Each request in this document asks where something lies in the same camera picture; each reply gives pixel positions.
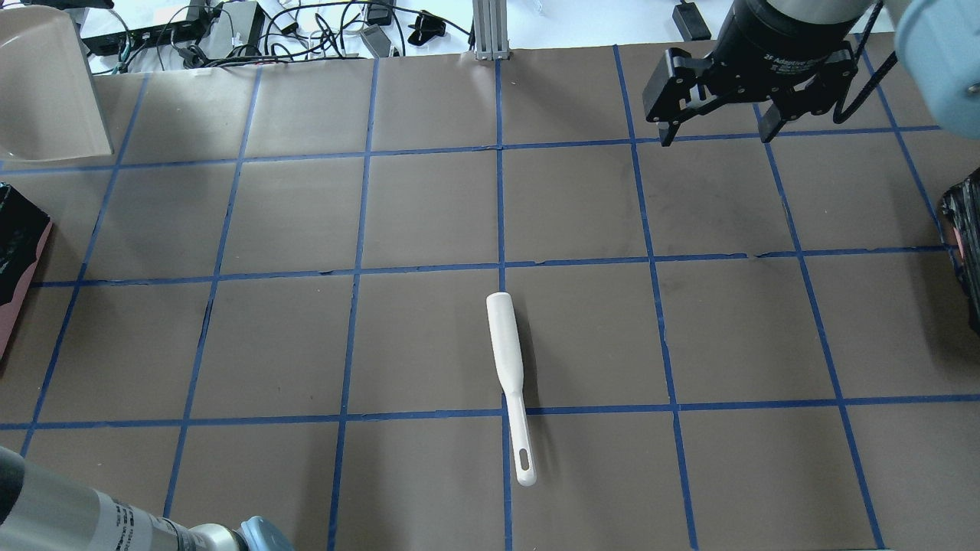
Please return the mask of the black dustpan-side gripper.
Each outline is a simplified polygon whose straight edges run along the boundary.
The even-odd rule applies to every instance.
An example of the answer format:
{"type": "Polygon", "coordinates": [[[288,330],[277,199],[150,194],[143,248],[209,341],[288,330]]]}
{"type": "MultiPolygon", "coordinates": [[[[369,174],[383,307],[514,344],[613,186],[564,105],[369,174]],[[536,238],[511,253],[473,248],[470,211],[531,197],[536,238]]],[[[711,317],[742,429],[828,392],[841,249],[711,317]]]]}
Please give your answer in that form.
{"type": "Polygon", "coordinates": [[[735,1],[703,58],[665,50],[642,92],[662,147],[683,123],[728,104],[769,100],[759,138],[770,143],[805,114],[826,114],[855,74],[846,38],[868,1],[735,1]]]}

